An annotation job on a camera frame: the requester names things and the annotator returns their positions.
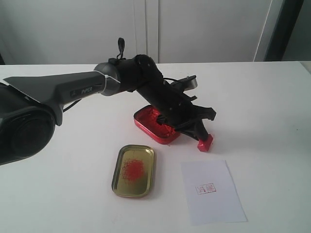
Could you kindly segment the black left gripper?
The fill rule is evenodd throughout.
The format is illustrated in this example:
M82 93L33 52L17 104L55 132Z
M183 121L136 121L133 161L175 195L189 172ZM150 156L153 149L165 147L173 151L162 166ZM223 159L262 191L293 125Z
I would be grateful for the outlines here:
M213 108L193 105L196 97L170 86L161 73L141 75L137 81L136 91L160 112L158 123L169 125L197 141L207 140L208 132L202 119L213 121L216 117Z

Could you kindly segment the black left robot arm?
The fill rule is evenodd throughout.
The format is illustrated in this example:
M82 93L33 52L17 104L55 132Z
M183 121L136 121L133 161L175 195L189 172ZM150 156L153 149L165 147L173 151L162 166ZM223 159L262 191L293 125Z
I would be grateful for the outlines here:
M203 119L214 120L216 112L194 105L194 97L185 94L194 88L194 80L195 76L164 78L147 55L111 58L89 72L5 78L0 84L0 162L40 152L62 124L63 113L81 99L125 91L137 91L159 111L158 123L197 140L199 150L208 151L212 136Z

